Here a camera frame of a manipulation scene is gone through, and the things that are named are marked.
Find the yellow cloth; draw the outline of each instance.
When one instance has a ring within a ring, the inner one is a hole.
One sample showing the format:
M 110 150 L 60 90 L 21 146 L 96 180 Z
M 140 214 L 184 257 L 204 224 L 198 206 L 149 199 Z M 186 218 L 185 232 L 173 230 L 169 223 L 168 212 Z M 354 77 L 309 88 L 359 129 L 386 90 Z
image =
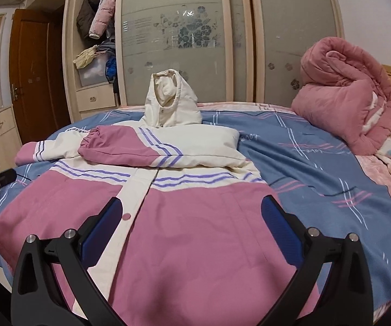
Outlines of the yellow cloth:
M 79 70 L 80 68 L 86 67 L 90 62 L 93 61 L 97 50 L 97 45 L 92 46 L 89 49 L 85 49 L 81 52 L 76 59 L 73 60 L 73 63 Z

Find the blue bed sheet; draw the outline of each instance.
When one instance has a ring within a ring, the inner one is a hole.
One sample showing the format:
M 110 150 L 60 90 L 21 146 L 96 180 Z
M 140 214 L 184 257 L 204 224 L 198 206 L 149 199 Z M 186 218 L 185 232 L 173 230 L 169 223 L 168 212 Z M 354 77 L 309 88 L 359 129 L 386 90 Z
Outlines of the blue bed sheet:
M 284 210 L 307 227 L 344 238 L 357 233 L 365 249 L 372 278 L 374 309 L 391 301 L 391 197 L 386 186 L 375 184 L 341 140 L 296 115 L 280 112 L 202 111 L 203 123 L 227 126 L 240 132 L 238 150 L 251 159 L 262 178 L 277 192 Z M 67 126 L 91 129 L 125 120 L 139 120 L 142 113 L 111 111 Z M 53 162 L 18 167 L 15 183 L 0 190 L 0 214 L 31 180 Z M 0 256 L 0 266 L 11 281 Z M 326 264 L 318 279 L 321 291 Z

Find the rolled pink quilt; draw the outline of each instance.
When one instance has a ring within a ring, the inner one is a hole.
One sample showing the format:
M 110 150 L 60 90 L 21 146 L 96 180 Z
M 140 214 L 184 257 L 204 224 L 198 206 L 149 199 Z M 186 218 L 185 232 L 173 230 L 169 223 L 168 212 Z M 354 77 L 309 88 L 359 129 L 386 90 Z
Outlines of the rolled pink quilt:
M 372 155 L 391 133 L 391 80 L 368 52 L 327 37 L 301 59 L 304 86 L 292 110 L 341 137 L 355 155 Z

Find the white wall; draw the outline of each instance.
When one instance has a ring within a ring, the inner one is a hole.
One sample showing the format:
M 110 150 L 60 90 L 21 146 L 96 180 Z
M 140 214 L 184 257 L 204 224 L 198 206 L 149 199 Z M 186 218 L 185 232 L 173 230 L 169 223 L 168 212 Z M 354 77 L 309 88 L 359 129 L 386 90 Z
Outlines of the white wall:
M 345 39 L 391 66 L 391 0 L 339 0 Z
M 8 58 L 10 49 L 11 25 L 13 22 L 11 17 L 13 16 L 16 8 L 19 8 L 19 6 L 0 7 L 0 13 L 6 13 L 3 33 L 2 36 L 0 36 L 0 84 L 3 106 L 11 104 Z

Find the transparent storage bin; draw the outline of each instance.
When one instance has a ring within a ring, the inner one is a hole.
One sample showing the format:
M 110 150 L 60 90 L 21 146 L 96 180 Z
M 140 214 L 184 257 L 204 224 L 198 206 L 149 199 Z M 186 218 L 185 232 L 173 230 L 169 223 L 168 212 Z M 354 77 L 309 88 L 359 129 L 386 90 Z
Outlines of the transparent storage bin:
M 108 81 L 105 76 L 106 62 L 108 61 L 108 58 L 108 54 L 98 54 L 90 64 L 78 70 L 82 87 L 92 86 L 93 84 Z

